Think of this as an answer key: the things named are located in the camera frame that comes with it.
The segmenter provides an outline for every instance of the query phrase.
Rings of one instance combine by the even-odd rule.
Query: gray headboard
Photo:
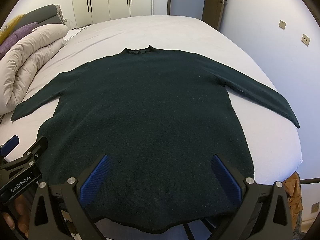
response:
[[[14,27],[13,31],[24,25],[34,22],[38,22],[36,27],[52,23],[65,24],[60,6],[51,4],[27,13]]]

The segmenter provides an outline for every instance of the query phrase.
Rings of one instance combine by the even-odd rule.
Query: brown cloth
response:
[[[284,189],[288,196],[292,230],[295,229],[297,223],[297,216],[300,211],[302,211],[302,201],[301,201],[301,188],[300,188],[300,177],[297,172],[292,174],[283,183]]]

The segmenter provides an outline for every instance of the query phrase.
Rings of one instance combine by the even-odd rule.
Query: brown wooden door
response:
[[[204,0],[202,20],[219,30],[226,0]]]

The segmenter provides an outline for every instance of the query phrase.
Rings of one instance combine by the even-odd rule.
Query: dark green sweater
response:
[[[17,120],[60,96],[38,137],[50,185],[78,176],[100,154],[112,168],[86,210],[146,232],[232,211],[210,161],[222,154],[244,176],[253,163],[228,86],[298,121],[279,93],[209,58],[179,50],[125,49],[58,74],[12,116]]]

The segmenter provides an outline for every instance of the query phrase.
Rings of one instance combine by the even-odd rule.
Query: white bed sheet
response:
[[[142,16],[91,25],[71,38],[38,71],[24,100],[33,96],[60,72],[72,70],[97,58],[118,54],[125,47],[142,49],[149,45],[206,56],[275,89],[264,72],[243,50],[206,23],[180,16]],[[246,136],[254,163],[255,180],[258,183],[273,184],[274,181],[287,179],[302,162],[295,125],[230,89],[228,93]],[[10,121],[12,113],[4,116],[0,124],[0,145],[13,135],[20,138],[20,144],[7,156],[7,160],[21,157],[36,141],[40,125],[53,116],[58,100],[53,100],[15,122]]]

